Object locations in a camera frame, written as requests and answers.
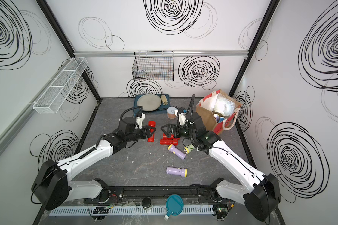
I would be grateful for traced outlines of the red flashlight bottom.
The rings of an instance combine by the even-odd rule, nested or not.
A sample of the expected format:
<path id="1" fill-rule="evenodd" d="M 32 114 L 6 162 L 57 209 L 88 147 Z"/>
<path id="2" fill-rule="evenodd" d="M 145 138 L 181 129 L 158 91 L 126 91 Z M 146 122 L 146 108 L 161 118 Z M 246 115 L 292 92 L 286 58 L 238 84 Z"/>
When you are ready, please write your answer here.
<path id="1" fill-rule="evenodd" d="M 155 127 L 156 128 L 156 122 L 154 121 L 149 121 L 148 122 L 148 125 L 151 126 L 151 127 Z M 154 142 L 155 140 L 155 133 L 150 133 L 151 136 L 147 139 L 148 142 Z"/>

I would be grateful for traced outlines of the red flashlight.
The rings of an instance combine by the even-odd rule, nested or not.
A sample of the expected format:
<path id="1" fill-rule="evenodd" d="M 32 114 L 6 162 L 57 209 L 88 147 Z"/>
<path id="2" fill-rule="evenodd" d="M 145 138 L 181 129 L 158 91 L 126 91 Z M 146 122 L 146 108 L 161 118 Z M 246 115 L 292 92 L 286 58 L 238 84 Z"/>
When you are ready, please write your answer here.
<path id="1" fill-rule="evenodd" d="M 148 122 L 148 125 L 151 126 L 151 127 L 155 127 L 156 128 L 156 122 L 154 121 L 149 121 Z M 155 140 L 155 133 L 150 133 L 151 136 L 147 139 L 148 142 L 154 142 Z"/>
<path id="2" fill-rule="evenodd" d="M 177 139 L 161 139 L 160 140 L 161 145 L 178 145 L 178 140 Z"/>
<path id="3" fill-rule="evenodd" d="M 170 134 L 169 136 L 166 136 L 165 134 L 163 134 L 162 138 L 163 138 L 164 140 L 180 140 L 180 138 L 174 137 L 173 134 Z"/>

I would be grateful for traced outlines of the red flashlight top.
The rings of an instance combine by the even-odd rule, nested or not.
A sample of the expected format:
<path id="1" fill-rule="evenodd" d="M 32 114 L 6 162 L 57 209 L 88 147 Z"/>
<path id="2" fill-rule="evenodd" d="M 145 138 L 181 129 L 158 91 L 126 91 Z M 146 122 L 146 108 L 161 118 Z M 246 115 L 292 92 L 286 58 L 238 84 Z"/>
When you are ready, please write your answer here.
<path id="1" fill-rule="evenodd" d="M 180 138 L 174 137 L 173 134 L 170 134 L 169 136 L 166 136 L 165 134 L 163 134 L 162 138 L 163 138 L 164 140 L 180 140 Z"/>

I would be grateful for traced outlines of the light green flashlight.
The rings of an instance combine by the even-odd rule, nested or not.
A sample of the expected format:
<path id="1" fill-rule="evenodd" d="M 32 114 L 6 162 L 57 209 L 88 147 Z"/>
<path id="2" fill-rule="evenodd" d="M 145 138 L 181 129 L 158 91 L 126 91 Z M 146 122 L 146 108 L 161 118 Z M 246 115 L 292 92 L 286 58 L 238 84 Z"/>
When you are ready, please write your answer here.
<path id="1" fill-rule="evenodd" d="M 187 145 L 187 146 L 184 147 L 184 153 L 185 154 L 189 154 L 193 150 L 196 150 L 196 148 L 192 144 Z"/>

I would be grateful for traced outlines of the brown jute tote bag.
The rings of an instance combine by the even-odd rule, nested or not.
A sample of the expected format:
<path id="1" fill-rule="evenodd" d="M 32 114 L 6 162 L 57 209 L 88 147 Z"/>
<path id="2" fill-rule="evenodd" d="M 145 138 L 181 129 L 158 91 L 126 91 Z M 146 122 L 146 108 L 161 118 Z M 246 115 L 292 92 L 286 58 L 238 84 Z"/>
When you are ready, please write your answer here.
<path id="1" fill-rule="evenodd" d="M 231 130 L 239 115 L 242 104 L 230 97 L 222 90 L 213 91 L 199 101 L 196 112 L 202 118 L 207 131 L 213 131 L 217 135 Z M 218 114 L 226 119 L 218 123 L 213 114 Z"/>

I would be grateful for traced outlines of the purple flashlight bottom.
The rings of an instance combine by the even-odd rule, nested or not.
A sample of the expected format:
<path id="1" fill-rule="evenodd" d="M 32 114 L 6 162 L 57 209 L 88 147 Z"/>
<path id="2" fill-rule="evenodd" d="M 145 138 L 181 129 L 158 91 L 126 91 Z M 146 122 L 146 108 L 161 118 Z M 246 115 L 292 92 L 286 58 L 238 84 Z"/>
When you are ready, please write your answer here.
<path id="1" fill-rule="evenodd" d="M 187 169 L 186 168 L 174 168 L 174 167 L 167 167 L 166 173 L 170 175 L 177 175 L 181 177 L 187 177 Z"/>

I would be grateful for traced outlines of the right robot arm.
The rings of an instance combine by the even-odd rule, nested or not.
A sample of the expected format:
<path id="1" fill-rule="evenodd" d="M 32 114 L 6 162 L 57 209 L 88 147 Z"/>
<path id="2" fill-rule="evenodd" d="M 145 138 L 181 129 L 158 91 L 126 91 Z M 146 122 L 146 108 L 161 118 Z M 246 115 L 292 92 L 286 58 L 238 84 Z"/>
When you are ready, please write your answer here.
<path id="1" fill-rule="evenodd" d="M 273 174 L 263 172 L 239 157 L 225 141 L 213 131 L 208 131 L 198 113 L 177 113 L 177 122 L 161 127 L 167 137 L 183 137 L 190 140 L 198 151 L 205 152 L 220 162 L 232 173 L 240 184 L 220 181 L 216 192 L 222 199 L 233 200 L 245 205 L 257 220 L 270 220 L 270 214 L 281 202 L 279 181 Z"/>

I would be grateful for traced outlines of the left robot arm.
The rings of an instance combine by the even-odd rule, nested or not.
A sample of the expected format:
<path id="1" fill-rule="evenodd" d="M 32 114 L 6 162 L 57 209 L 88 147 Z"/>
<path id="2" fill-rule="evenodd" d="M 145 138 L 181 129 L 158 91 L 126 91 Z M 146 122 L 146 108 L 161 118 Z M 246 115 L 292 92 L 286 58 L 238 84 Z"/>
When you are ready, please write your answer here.
<path id="1" fill-rule="evenodd" d="M 128 142 L 151 138 L 156 128 L 143 126 L 142 121 L 141 117 L 120 119 L 118 128 L 101 135 L 94 146 L 57 162 L 46 161 L 32 186 L 32 193 L 39 204 L 51 211 L 72 200 L 90 199 L 98 204 L 108 202 L 112 194 L 103 180 L 76 182 L 73 178 L 100 160 L 127 148 Z"/>

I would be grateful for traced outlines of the dark teal tray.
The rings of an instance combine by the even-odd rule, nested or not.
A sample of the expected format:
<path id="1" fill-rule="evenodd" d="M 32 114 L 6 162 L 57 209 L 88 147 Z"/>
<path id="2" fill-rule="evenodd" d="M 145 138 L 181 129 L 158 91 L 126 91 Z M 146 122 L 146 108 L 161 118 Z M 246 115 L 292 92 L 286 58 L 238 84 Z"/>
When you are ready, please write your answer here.
<path id="1" fill-rule="evenodd" d="M 157 110 L 151 111 L 151 112 L 148 112 L 148 113 L 161 113 L 161 112 L 167 111 L 168 107 L 170 106 L 170 97 L 169 97 L 169 95 L 168 95 L 168 94 L 155 94 L 155 95 L 158 95 L 159 97 L 161 97 L 161 95 L 166 95 L 169 104 L 166 105 L 166 106 L 164 106 L 164 105 L 162 104 L 162 102 L 161 102 L 161 106 L 160 106 Z M 134 108 L 135 108 L 135 109 L 134 109 L 134 112 L 135 112 L 135 113 L 137 113 L 139 110 L 142 110 L 143 113 L 147 113 L 146 111 L 143 111 L 143 107 L 137 106 L 137 101 L 138 101 L 138 99 L 139 99 L 141 96 L 143 96 L 143 95 L 137 95 L 137 96 L 135 97 L 135 99 L 134 99 Z"/>

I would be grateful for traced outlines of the grey round plate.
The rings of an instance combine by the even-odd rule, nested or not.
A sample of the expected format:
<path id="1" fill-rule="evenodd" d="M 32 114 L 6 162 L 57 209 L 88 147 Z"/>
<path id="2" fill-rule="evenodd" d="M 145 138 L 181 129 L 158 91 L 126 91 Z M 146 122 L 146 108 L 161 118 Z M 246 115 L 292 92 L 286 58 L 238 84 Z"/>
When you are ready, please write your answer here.
<path id="1" fill-rule="evenodd" d="M 161 98 L 155 94 L 145 94 L 137 101 L 137 106 L 143 107 L 143 111 L 151 112 L 161 106 Z"/>

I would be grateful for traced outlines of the small orange can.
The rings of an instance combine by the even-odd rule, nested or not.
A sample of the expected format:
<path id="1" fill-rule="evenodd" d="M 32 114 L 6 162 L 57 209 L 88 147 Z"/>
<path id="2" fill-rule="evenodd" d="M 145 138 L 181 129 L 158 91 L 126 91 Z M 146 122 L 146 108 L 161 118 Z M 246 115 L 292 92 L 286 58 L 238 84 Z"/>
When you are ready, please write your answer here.
<path id="1" fill-rule="evenodd" d="M 167 116 L 169 119 L 175 119 L 177 117 L 176 115 L 177 108 L 176 107 L 168 107 L 167 109 Z"/>

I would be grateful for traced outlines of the black round knob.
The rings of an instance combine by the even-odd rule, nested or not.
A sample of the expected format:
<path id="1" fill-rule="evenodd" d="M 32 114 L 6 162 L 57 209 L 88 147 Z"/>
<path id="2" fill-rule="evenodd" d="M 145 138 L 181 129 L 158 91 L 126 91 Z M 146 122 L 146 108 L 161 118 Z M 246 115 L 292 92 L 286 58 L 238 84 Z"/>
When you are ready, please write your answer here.
<path id="1" fill-rule="evenodd" d="M 152 205 L 152 201 L 150 197 L 145 197 L 142 199 L 141 205 L 144 209 L 148 209 Z"/>

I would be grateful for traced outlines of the teal round lid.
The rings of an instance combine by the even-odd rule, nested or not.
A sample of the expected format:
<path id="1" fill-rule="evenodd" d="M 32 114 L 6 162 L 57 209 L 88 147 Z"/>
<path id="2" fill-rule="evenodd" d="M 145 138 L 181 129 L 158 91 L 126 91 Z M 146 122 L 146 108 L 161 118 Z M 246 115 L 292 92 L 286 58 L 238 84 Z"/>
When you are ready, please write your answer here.
<path id="1" fill-rule="evenodd" d="M 164 219 L 167 221 L 170 216 L 180 215 L 183 209 L 184 209 L 183 199 L 177 194 L 170 195 L 166 201 L 167 213 Z"/>

